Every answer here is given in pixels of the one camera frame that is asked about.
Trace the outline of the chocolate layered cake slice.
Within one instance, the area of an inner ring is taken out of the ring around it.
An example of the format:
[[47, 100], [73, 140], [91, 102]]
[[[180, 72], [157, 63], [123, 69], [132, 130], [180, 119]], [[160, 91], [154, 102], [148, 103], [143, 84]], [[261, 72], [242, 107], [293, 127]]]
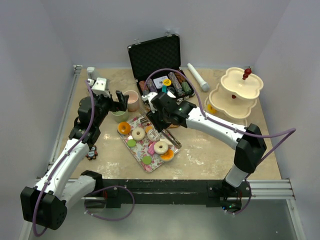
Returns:
[[149, 121], [147, 118], [145, 118], [145, 117], [140, 118], [140, 119], [139, 119], [139, 122], [140, 122], [140, 124], [141, 124], [142, 126], [148, 126], [149, 123], [150, 123], [150, 121]]

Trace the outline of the green ceramic cup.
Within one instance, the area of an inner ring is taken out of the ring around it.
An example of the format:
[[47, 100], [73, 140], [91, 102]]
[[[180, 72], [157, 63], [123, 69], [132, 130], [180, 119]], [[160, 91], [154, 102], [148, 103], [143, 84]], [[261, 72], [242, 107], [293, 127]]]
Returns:
[[117, 123], [126, 122], [129, 119], [128, 110], [111, 112], [111, 115], [113, 120]]

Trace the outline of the metal tongs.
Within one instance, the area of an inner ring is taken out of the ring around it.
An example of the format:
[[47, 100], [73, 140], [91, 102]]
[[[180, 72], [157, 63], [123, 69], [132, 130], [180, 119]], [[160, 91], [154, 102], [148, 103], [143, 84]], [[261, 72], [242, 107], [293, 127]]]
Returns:
[[[147, 117], [147, 113], [145, 112], [144, 109], [142, 109], [141, 107], [139, 108], [139, 113], [146, 118], [148, 121], [150, 121]], [[180, 149], [182, 147], [182, 144], [174, 137], [174, 135], [167, 129], [164, 129], [162, 131], [162, 134], [178, 149]]]

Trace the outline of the orange glazed donut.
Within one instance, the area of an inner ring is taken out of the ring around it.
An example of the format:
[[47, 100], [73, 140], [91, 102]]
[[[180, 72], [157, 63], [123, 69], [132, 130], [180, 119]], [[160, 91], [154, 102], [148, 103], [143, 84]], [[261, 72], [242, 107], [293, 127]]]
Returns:
[[131, 126], [128, 122], [122, 121], [118, 124], [117, 131], [121, 135], [128, 135], [131, 132]]

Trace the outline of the orange yellow small donut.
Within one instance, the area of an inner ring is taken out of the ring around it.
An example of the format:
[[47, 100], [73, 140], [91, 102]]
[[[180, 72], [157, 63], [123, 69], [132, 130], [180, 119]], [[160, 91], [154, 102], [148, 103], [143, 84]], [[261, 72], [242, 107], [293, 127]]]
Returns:
[[214, 107], [212, 107], [211, 104], [208, 104], [206, 106], [206, 109], [209, 114], [215, 115], [217, 113], [217, 110]]

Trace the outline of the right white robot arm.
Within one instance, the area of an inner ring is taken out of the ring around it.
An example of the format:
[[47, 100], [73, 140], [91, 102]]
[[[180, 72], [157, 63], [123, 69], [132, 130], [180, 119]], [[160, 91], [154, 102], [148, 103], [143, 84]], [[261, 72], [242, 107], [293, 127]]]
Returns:
[[241, 183], [259, 165], [267, 146], [260, 128], [228, 122], [209, 113], [189, 101], [177, 103], [175, 97], [165, 92], [150, 92], [142, 96], [149, 104], [146, 114], [154, 128], [161, 132], [170, 125], [182, 126], [208, 134], [235, 151], [233, 165], [223, 183], [223, 192], [230, 197], [241, 190]]

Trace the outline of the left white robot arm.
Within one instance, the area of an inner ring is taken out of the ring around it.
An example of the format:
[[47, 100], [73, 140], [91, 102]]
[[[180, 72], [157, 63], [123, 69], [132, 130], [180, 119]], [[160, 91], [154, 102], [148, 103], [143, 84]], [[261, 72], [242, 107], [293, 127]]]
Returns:
[[81, 177], [75, 188], [65, 186], [79, 162], [89, 153], [100, 135], [100, 125], [109, 112], [126, 111], [129, 96], [116, 91], [112, 96], [91, 93], [79, 102], [78, 116], [68, 136], [64, 151], [33, 187], [20, 193], [22, 214], [33, 226], [57, 230], [64, 222], [72, 201], [87, 194], [99, 196], [104, 190], [102, 176], [90, 173]]

